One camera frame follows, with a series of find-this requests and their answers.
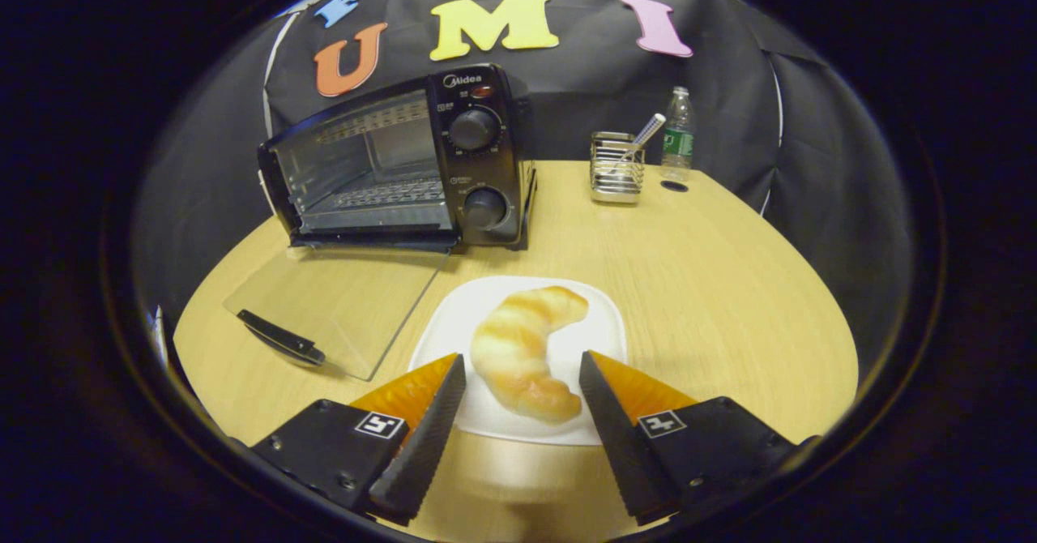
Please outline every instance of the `black knob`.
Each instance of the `black knob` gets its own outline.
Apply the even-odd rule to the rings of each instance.
[[[497,117],[482,109],[470,109],[450,123],[450,140],[461,149],[479,149],[489,145],[500,132]]]
[[[507,202],[494,189],[477,189],[468,193],[465,199],[467,226],[475,229],[489,229],[507,213]]]

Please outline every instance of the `utensil holder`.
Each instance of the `utensil holder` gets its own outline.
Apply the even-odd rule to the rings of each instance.
[[[636,136],[594,132],[590,137],[590,197],[604,203],[637,203],[645,173],[645,147]]]

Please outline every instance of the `round table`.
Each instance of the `round table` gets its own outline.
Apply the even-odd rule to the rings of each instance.
[[[287,248],[275,218],[259,225],[197,288],[173,337],[213,420],[252,446],[314,400],[349,403],[407,372],[441,299],[488,275],[593,285],[622,314],[630,366],[697,400],[729,396],[794,444],[824,433],[848,409],[858,362],[843,314],[803,256],[736,196],[698,171],[688,192],[671,192],[649,166],[636,206],[594,203],[586,162],[537,162],[537,169],[528,251],[470,248],[450,256],[370,381],[293,366],[223,308]],[[379,274],[363,277],[376,284]],[[335,291],[320,278],[312,289]],[[584,541],[637,528],[602,448],[455,429],[404,531],[441,541]]]

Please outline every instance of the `croissant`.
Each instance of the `croissant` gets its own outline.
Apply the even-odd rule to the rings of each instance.
[[[505,409],[548,424],[578,415],[578,396],[548,367],[548,334],[581,321],[587,301],[560,285],[508,295],[472,337],[472,365]]]

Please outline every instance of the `water bottle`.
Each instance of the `water bottle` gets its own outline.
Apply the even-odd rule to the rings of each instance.
[[[695,142],[695,110],[688,89],[673,88],[673,98],[666,112],[663,130],[663,176],[670,180],[688,180]]]

